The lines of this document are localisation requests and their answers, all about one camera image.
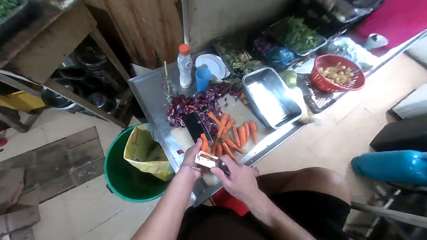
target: carrot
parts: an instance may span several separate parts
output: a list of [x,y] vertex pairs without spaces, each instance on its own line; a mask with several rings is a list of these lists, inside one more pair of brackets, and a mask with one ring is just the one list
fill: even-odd
[[230,136],[225,133],[222,135],[222,140],[232,149],[236,150],[237,152],[240,152],[241,154],[243,154],[243,151],[240,150],[240,148],[238,146],[236,146],[233,141],[231,140]]
[[215,149],[215,156],[219,157],[222,155],[222,146],[218,145]]
[[222,150],[225,152],[225,154],[227,154],[231,159],[233,159],[233,161],[237,161],[237,158],[231,153],[230,148],[227,146],[226,143],[222,143]]
[[215,155],[217,145],[212,145],[211,154]]
[[222,132],[224,131],[225,124],[227,123],[227,121],[229,119],[230,119],[230,115],[229,114],[223,113],[221,115],[221,119],[219,121],[220,121],[222,127],[220,127],[218,129],[218,134],[216,135],[217,139],[221,136]]
[[240,145],[246,146],[246,132],[245,127],[238,127],[237,132],[239,133]]
[[243,126],[245,127],[245,133],[246,133],[246,142],[249,141],[249,124],[247,122],[243,123]]
[[230,119],[230,114],[223,113],[220,118],[220,122],[223,126],[227,124],[227,121]]
[[222,134],[226,134],[230,130],[231,126],[233,126],[235,123],[236,121],[234,119],[229,119],[224,127]]
[[224,125],[221,124],[221,122],[214,116],[212,112],[209,112],[208,116],[218,124],[218,133],[216,134],[216,139],[218,140],[222,134],[222,131],[224,130]]
[[257,125],[254,122],[249,123],[249,130],[251,131],[252,139],[254,140],[254,144],[257,143]]
[[209,150],[208,139],[206,138],[206,135],[204,133],[200,135],[200,138],[202,139],[202,147],[200,148],[200,150],[207,152]]
[[237,134],[237,127],[232,127],[231,131],[233,132],[233,138],[238,148],[240,148],[240,139],[239,135]]

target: wooden wall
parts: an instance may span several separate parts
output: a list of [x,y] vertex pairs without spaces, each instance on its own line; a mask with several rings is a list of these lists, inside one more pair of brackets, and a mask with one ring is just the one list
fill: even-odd
[[156,69],[184,43],[180,0],[85,0],[119,58]]

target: glass bottle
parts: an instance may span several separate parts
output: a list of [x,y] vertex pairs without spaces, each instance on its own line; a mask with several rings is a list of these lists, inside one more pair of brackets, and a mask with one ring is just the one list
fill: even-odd
[[169,101],[173,96],[178,95],[178,89],[176,85],[169,79],[168,76],[163,76],[162,83],[163,93],[166,95],[166,99]]

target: red plastic basket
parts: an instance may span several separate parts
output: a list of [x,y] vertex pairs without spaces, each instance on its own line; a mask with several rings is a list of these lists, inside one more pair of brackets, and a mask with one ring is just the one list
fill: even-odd
[[[352,72],[354,73],[354,76],[351,78],[350,82],[343,85],[330,82],[325,77],[320,75],[318,71],[319,67],[334,67],[339,62],[341,62],[342,66],[351,67],[353,69]],[[362,70],[352,61],[333,54],[322,55],[314,60],[313,70],[311,70],[311,81],[318,88],[331,93],[356,91],[365,86],[365,76],[363,75]]]

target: green bucket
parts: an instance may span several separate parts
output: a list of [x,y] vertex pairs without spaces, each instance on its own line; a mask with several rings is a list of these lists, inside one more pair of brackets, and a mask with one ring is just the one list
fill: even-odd
[[126,142],[135,126],[123,130],[111,144],[105,158],[104,176],[107,187],[123,200],[149,202],[161,197],[170,181],[141,172],[123,158]]

